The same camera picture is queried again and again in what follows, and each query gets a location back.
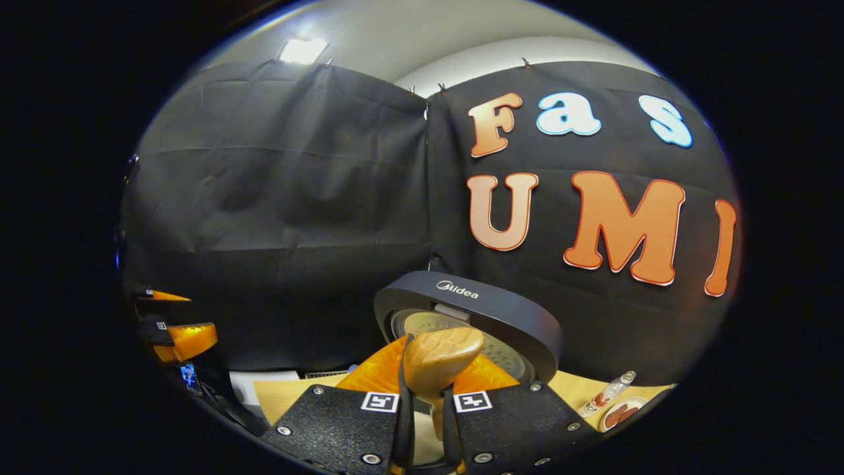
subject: wooden spoon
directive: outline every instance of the wooden spoon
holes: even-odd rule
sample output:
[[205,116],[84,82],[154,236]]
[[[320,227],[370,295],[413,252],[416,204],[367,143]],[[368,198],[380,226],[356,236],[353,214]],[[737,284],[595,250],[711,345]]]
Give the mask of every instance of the wooden spoon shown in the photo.
[[431,404],[436,437],[442,440],[442,391],[480,354],[484,334],[471,327],[417,335],[404,350],[404,383]]

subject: ceiling light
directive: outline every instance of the ceiling light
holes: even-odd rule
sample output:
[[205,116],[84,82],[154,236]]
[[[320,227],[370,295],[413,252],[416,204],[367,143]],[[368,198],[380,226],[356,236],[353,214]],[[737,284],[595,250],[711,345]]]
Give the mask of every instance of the ceiling light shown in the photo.
[[284,45],[279,60],[301,64],[313,63],[325,51],[326,46],[328,43],[323,40],[290,40]]

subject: plate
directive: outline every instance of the plate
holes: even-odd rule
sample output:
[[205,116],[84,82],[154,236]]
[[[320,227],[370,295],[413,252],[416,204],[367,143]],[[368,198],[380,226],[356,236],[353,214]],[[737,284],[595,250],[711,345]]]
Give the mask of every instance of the plate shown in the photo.
[[642,406],[646,404],[647,399],[645,399],[644,397],[628,397],[623,401],[619,401],[615,404],[615,406],[612,406],[606,414],[603,415],[603,419],[601,419],[601,430],[603,432],[606,432],[612,429],[621,422],[620,418],[624,417],[625,419],[627,419],[633,412],[636,411],[631,412],[627,416],[623,416],[623,414],[625,414],[631,409],[639,410]]

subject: black fabric backdrop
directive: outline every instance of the black fabric backdrop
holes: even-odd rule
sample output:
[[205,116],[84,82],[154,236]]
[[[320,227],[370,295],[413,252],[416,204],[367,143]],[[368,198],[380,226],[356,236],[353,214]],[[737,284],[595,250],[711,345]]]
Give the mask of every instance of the black fabric backdrop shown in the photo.
[[[536,127],[539,100],[564,91],[591,102],[600,131],[551,136]],[[468,110],[507,92],[523,99],[509,145],[473,158]],[[690,148],[652,132],[642,94],[680,110]],[[123,206],[124,283],[194,299],[176,323],[213,321],[215,351],[233,370],[359,362],[383,345],[375,292],[430,265],[543,305],[564,330],[561,369],[601,380],[634,369],[639,384],[668,384],[713,337],[737,280],[741,215],[717,140],[679,91],[632,68],[537,64],[426,101],[336,67],[229,64],[189,79],[138,155]],[[606,263],[582,270],[562,261],[576,236],[581,197],[571,176],[581,170],[610,172],[631,209],[653,179],[684,188],[672,285],[634,280],[630,263],[613,274]],[[504,229],[503,182],[514,172],[535,173],[539,185],[525,242],[502,253],[474,240],[466,180],[499,179],[491,220]],[[716,199],[739,212],[722,298],[703,292],[717,254]],[[603,240],[598,252],[606,255]]]

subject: light blue letter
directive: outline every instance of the light blue letter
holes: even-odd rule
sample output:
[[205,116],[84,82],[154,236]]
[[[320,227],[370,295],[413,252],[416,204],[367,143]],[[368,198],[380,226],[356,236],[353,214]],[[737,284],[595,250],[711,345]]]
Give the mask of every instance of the light blue letter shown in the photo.
[[639,97],[639,106],[651,116],[651,128],[666,144],[691,147],[691,132],[683,123],[683,117],[670,102],[654,96]]
[[574,92],[559,92],[545,96],[539,101],[539,108],[545,112],[536,117],[536,126],[548,135],[562,135],[574,132],[578,135],[592,135],[601,129],[601,121],[592,115],[592,106],[586,97]]

